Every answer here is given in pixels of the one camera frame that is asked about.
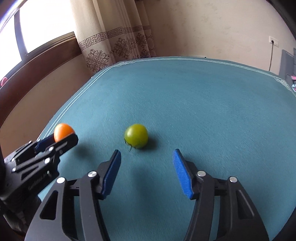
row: table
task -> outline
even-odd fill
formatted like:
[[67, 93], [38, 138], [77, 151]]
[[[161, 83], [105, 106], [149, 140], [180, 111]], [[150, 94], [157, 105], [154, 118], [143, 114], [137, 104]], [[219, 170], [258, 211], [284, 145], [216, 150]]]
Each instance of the table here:
[[[296, 206], [295, 110], [294, 93], [270, 72], [212, 59], [150, 58], [98, 72], [40, 137], [52, 134], [58, 123], [76, 131], [78, 145], [59, 164], [60, 176], [68, 180], [121, 151], [111, 195], [100, 202], [112, 241], [183, 240], [194, 201], [177, 178], [176, 148], [215, 178], [236, 176], [272, 239]], [[145, 125], [150, 139], [145, 149], [129, 152], [123, 135], [134, 123]], [[81, 238], [79, 221], [76, 217]], [[216, 210], [212, 239], [217, 223]]]

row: beige wall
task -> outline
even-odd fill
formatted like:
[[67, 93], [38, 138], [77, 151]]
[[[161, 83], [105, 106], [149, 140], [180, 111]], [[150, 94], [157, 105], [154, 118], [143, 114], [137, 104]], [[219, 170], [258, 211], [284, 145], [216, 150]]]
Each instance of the beige wall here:
[[34, 86], [0, 129], [4, 156], [36, 140], [57, 110], [91, 77], [82, 55], [68, 61]]
[[266, 0], [145, 0], [158, 56], [206, 56], [279, 73], [281, 51], [296, 41]]

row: blue gripper pad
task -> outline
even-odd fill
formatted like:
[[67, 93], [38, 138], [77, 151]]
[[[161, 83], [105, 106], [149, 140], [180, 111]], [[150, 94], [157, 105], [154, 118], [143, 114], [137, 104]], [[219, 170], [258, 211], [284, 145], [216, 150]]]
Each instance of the blue gripper pad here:
[[120, 164], [121, 164], [120, 151], [118, 151], [117, 154], [114, 156], [114, 158], [110, 161], [111, 161], [111, 164], [109, 165], [109, 168], [103, 179], [102, 195], [104, 198], [106, 198], [111, 193], [113, 184], [115, 182], [117, 173], [119, 171]]
[[174, 150], [173, 152], [173, 164], [176, 169], [181, 187], [184, 194], [191, 199], [193, 196], [192, 191], [192, 179], [193, 175], [191, 174], [184, 157], [182, 156], [179, 149]]
[[44, 152], [45, 149], [54, 144], [55, 141], [54, 141], [54, 134], [48, 136], [47, 138], [44, 138], [43, 140], [40, 140], [37, 144], [37, 146], [35, 147], [35, 150], [37, 153], [39, 152]]

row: window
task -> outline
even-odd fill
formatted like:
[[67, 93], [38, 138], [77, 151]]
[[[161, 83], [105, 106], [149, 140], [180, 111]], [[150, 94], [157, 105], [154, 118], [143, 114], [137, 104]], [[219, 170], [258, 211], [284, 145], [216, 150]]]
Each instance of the window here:
[[0, 32], [0, 81], [73, 30], [70, 0], [25, 1]]

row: white line border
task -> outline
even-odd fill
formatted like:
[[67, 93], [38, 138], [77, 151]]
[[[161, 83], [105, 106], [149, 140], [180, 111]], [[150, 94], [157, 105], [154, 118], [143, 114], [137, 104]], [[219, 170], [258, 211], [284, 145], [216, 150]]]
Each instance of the white line border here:
[[[227, 62], [221, 62], [221, 61], [216, 61], [216, 60], [208, 60], [208, 59], [195, 59], [195, 58], [152, 58], [152, 59], [139, 59], [139, 60], [134, 60], [134, 61], [124, 61], [124, 62], [119, 62], [115, 65], [112, 65], [102, 71], [99, 72], [98, 76], [96, 76], [90, 83], [88, 83], [88, 85], [86, 87], [84, 87], [83, 90], [81, 90], [81, 92], [75, 96], [75, 98], [73, 100], [71, 100], [71, 102], [64, 108], [64, 110], [59, 114], [59, 116], [56, 118], [56, 120], [52, 123], [52, 125], [50, 126], [50, 128], [47, 130], [47, 132], [45, 133], [43, 139], [47, 136], [50, 135], [50, 133], [53, 131], [53, 129], [55, 128], [56, 124], [60, 121], [60, 119], [63, 117], [63, 115], [66, 113], [66, 111], [75, 103], [75, 101], [89, 88], [93, 85], [93, 83], [95, 83], [104, 73], [106, 73], [108, 70], [110, 70], [111, 68], [114, 67], [119, 67], [121, 65], [125, 65], [125, 64], [133, 64], [136, 62], [142, 62], [142, 61], [157, 61], [157, 60], [193, 60], [193, 61], [202, 61], [202, 62], [210, 62], [210, 63], [217, 63], [217, 64], [225, 64], [225, 65], [230, 65], [230, 66], [235, 66], [238, 68], [242, 68], [242, 69], [247, 69], [250, 71], [254, 71], [257, 73], [261, 73], [264, 75], [267, 75], [269, 77], [274, 78], [277, 82], [280, 82], [283, 86], [285, 86], [289, 91], [291, 91], [293, 93], [293, 95], [296, 97], [296, 95], [294, 94], [294, 92], [291, 90], [290, 86], [287, 84], [287, 82], [281, 78], [275, 77], [271, 74], [268, 74], [266, 72], [260, 71], [260, 70], [256, 70], [256, 69], [252, 69], [249, 67], [245, 67], [245, 66], [241, 66], [241, 65], [237, 65], [237, 64], [232, 64], [232, 63], [227, 63]], [[40, 139], [42, 133], [44, 132], [44, 130], [40, 133], [38, 139]]]

